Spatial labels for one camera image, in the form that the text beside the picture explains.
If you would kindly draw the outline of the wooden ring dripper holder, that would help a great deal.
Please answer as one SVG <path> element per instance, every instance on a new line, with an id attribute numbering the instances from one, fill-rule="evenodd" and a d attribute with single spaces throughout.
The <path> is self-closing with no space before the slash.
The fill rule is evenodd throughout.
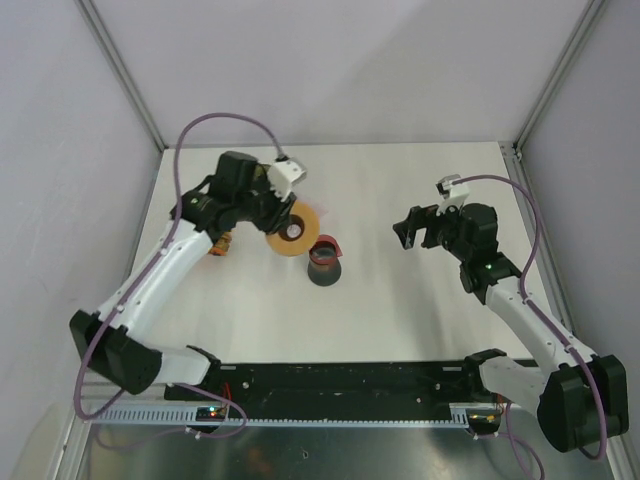
<path id="1" fill-rule="evenodd" d="M 297 200 L 289 214 L 289 224 L 267 235 L 269 247 L 278 255 L 295 257 L 308 252 L 320 235 L 320 222 L 315 210 Z"/>

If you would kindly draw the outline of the pink transparent cone dripper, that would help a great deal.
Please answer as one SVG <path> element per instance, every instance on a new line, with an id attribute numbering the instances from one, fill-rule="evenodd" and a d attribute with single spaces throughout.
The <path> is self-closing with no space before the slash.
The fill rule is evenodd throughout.
<path id="1" fill-rule="evenodd" d="M 328 214 L 327 208 L 318 202 L 306 198 L 303 198 L 302 202 L 312 209 L 318 218 L 322 218 Z"/>

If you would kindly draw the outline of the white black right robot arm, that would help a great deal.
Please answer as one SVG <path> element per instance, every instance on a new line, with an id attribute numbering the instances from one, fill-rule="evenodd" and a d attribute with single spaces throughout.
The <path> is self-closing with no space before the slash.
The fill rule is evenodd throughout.
<path id="1" fill-rule="evenodd" d="M 494 208 L 471 203 L 440 213 L 435 205 L 415 206 L 393 230 L 404 249 L 423 230 L 423 247 L 441 247 L 459 260 L 464 290 L 509 326 L 537 364 L 522 367 L 497 349 L 466 357 L 472 369 L 461 376 L 461 388 L 469 399 L 484 401 L 495 393 L 513 401 L 537 419 L 560 452 L 628 431 L 623 364 L 597 355 L 522 289 L 520 270 L 499 250 Z"/>

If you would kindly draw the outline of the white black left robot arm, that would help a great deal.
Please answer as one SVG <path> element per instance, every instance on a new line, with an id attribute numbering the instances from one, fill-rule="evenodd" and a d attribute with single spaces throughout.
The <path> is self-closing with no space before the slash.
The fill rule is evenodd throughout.
<path id="1" fill-rule="evenodd" d="M 305 176 L 305 167 L 290 157 L 262 164 L 240 152 L 221 154 L 215 173 L 179 197 L 143 264 L 96 312 L 72 317 L 84 366 L 132 395 L 153 384 L 184 383 L 199 399 L 214 397 L 221 387 L 211 369 L 214 357 L 197 347 L 152 345 L 152 322 L 188 272 L 238 223 L 265 234 L 286 228 L 294 187 Z"/>

